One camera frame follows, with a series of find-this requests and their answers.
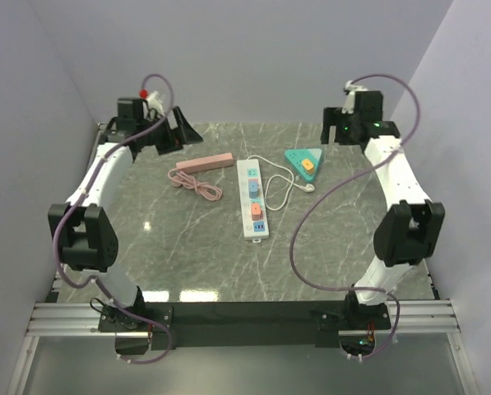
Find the teal triangular socket adapter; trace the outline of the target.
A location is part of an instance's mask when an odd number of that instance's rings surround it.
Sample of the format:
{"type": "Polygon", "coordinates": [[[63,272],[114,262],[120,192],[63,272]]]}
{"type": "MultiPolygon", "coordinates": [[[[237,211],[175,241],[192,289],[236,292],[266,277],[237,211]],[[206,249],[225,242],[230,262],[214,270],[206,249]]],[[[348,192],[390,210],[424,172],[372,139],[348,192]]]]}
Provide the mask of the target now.
{"type": "Polygon", "coordinates": [[[295,173],[307,183],[313,184],[322,162],[321,148],[289,149],[285,151],[285,159],[295,173]]]}

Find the orange charger plug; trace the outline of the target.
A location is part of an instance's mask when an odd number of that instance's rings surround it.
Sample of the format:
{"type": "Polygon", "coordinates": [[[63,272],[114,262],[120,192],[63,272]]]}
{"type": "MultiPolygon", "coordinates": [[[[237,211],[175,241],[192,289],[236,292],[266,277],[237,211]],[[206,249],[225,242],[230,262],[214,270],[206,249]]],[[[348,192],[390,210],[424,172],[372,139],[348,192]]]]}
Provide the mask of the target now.
{"type": "Polygon", "coordinates": [[[315,173],[315,165],[309,158],[304,158],[301,161],[301,165],[302,165],[303,171],[306,174],[311,175],[311,174],[315,173]]]}

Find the blue charger plug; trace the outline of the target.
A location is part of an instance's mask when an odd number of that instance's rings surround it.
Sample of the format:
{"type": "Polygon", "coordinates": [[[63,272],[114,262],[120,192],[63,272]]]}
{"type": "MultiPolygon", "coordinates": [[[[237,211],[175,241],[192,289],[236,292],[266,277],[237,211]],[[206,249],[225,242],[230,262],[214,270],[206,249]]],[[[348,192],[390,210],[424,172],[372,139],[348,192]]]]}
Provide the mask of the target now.
{"type": "Polygon", "coordinates": [[[259,194],[259,182],[258,179],[248,180],[248,196],[251,199],[258,198],[259,194]]]}

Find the pink charger plug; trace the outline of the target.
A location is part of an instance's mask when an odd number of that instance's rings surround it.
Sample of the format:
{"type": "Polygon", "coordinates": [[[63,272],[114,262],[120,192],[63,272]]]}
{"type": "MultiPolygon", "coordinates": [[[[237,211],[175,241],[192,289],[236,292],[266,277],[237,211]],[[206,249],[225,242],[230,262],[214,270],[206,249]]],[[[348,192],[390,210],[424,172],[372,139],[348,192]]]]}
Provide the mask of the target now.
{"type": "Polygon", "coordinates": [[[250,213],[252,221],[260,221],[263,218],[262,205],[259,202],[252,202],[250,213]]]}

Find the white multicolour power strip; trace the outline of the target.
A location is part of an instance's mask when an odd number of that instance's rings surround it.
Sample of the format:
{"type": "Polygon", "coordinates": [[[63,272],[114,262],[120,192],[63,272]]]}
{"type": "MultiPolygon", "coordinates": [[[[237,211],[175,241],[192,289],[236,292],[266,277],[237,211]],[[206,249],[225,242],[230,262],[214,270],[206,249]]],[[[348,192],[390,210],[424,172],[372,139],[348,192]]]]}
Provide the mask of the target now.
{"type": "Polygon", "coordinates": [[[243,237],[258,244],[270,235],[259,161],[238,160],[236,165],[243,237]]]}

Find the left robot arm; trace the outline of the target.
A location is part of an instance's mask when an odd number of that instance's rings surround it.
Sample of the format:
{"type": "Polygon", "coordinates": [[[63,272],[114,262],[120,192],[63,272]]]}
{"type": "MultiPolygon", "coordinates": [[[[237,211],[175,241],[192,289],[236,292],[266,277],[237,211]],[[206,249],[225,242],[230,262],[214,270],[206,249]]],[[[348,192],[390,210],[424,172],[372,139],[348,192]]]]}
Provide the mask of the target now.
{"type": "Polygon", "coordinates": [[[57,272],[73,289],[95,283],[107,299],[106,316],[117,314],[129,331],[146,321],[141,289],[116,268],[118,237],[107,210],[125,172],[138,154],[153,146],[158,154],[202,142],[177,105],[163,109],[155,94],[121,98],[117,114],[100,132],[95,157],[76,191],[48,211],[57,272]]]}

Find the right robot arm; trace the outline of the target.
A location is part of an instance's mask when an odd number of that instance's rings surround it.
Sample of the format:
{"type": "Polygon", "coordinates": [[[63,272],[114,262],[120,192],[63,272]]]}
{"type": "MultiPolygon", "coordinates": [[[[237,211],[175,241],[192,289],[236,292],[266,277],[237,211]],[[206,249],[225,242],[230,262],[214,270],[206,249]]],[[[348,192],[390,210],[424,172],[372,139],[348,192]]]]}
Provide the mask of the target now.
{"type": "Polygon", "coordinates": [[[342,310],[347,325],[361,328],[385,302],[386,293],[412,267],[433,255],[445,208],[421,188],[397,126],[383,120],[382,92],[353,86],[345,93],[343,106],[324,109],[321,141],[359,146],[376,168],[387,204],[373,235],[375,256],[342,310]]]}

